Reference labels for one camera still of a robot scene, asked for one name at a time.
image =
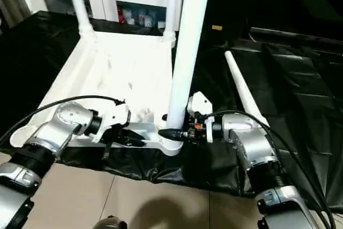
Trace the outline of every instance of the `black tarp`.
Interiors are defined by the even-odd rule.
[[[139,26],[104,20],[91,21],[96,31],[159,35]],[[2,69],[2,123],[0,133],[36,109],[75,47],[75,17],[39,12],[0,36]],[[214,110],[242,109],[223,48],[202,43],[191,93],[202,91]],[[300,157],[306,171],[320,183],[329,205],[343,208],[343,59],[301,47],[275,47],[237,42],[236,61],[260,110]],[[303,174],[287,151],[284,164],[305,198],[312,194]],[[1,151],[12,153],[6,142]],[[158,150],[112,149],[101,160],[102,148],[69,147],[60,162],[69,166],[107,171],[135,180],[169,182],[252,197],[235,151],[223,142],[185,144],[168,157]]]

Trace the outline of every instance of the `black cable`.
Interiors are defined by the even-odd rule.
[[[111,98],[111,97],[106,97],[106,96],[99,96],[99,95],[83,95],[83,96],[77,96],[77,97],[70,97],[70,98],[66,98],[66,99],[62,99],[62,100],[58,100],[55,102],[52,102],[50,104],[47,104],[45,106],[42,106],[38,109],[36,109],[35,111],[29,113],[28,115],[26,115],[23,119],[21,119],[19,122],[17,122],[16,124],[14,124],[10,129],[7,130],[7,132],[4,133],[3,136],[1,136],[0,138],[0,145],[2,144],[2,142],[4,140],[6,140],[22,123],[24,123],[27,119],[29,119],[31,116],[45,110],[48,109],[50,107],[68,102],[68,101],[72,101],[72,100],[78,100],[78,99],[106,99],[106,100],[110,100],[113,101],[116,105],[120,105],[124,102]]]
[[[207,114],[207,115],[204,115],[202,118],[205,120],[209,117],[217,117],[217,116],[223,116],[225,114],[242,114],[242,115],[245,115],[251,119],[253,119],[256,123],[258,123],[265,131],[267,134],[271,135],[275,135],[280,141],[281,143],[285,146],[286,150],[289,152],[289,154],[292,156],[292,158],[295,160],[296,164],[298,165],[298,167],[300,168],[300,170],[302,171],[302,173],[305,175],[307,181],[310,183],[313,191],[315,192],[316,196],[318,197],[318,199],[321,201],[322,203],[322,209],[326,212],[328,218],[329,218],[329,221],[330,221],[330,226],[329,224],[327,223],[326,219],[324,218],[324,216],[319,212],[317,213],[320,217],[320,219],[322,220],[323,224],[325,225],[325,228],[327,229],[335,229],[336,228],[336,225],[335,225],[335,222],[334,222],[334,218],[332,216],[332,212],[329,208],[329,205],[325,199],[325,196],[323,194],[323,191],[322,189],[318,188],[316,186],[316,184],[313,182],[313,180],[310,178],[310,176],[306,173],[304,167],[302,166],[299,158],[295,155],[295,153],[290,149],[288,143],[273,129],[271,129],[269,126],[267,126],[265,123],[261,122],[258,118],[254,117],[253,115],[251,114],[248,114],[246,112],[243,112],[243,111],[240,111],[240,110],[222,110],[222,111],[218,111],[218,112],[215,112],[215,113],[212,113],[212,114]]]

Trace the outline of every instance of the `white tube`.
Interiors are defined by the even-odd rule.
[[[207,5],[207,0],[183,1],[167,116],[167,127],[175,129],[183,125]]]
[[[175,6],[176,0],[168,0],[167,14],[166,14],[166,29],[163,36],[166,40],[172,40],[173,47],[175,47]]]
[[[94,34],[93,27],[87,15],[85,3],[83,0],[72,0],[76,16],[79,21],[79,33],[80,36],[87,36]]]
[[[258,106],[256,105],[256,102],[251,95],[247,83],[245,82],[244,77],[240,71],[240,68],[238,67],[231,51],[225,52],[225,58],[229,65],[232,77],[234,79],[238,94],[240,95],[245,112],[253,115],[266,125],[269,125],[267,119],[262,116],[260,110],[258,109]]]

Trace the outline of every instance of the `tiled floor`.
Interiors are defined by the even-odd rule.
[[[8,159],[0,154],[0,163]],[[62,165],[52,168],[34,202],[24,229],[92,229],[110,215],[130,229],[257,229],[260,218],[253,200]]]

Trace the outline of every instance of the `robotic arm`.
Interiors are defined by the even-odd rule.
[[[189,129],[164,129],[159,134],[174,141],[193,143],[224,138],[231,144],[257,193],[257,206],[264,215],[258,222],[259,229],[319,229],[304,199],[291,185],[264,129],[248,116],[234,113],[223,115],[220,123],[209,117],[212,124],[208,130],[209,118],[203,121],[202,116],[212,112],[212,105],[209,105],[204,95],[193,96],[188,103],[188,112],[195,120]]]
[[[96,111],[75,102],[58,106],[53,118],[42,124],[9,162],[0,165],[0,229],[23,227],[34,205],[31,197],[72,136],[98,139],[109,122],[125,126],[129,112],[121,118],[122,122],[114,116],[99,117]]]

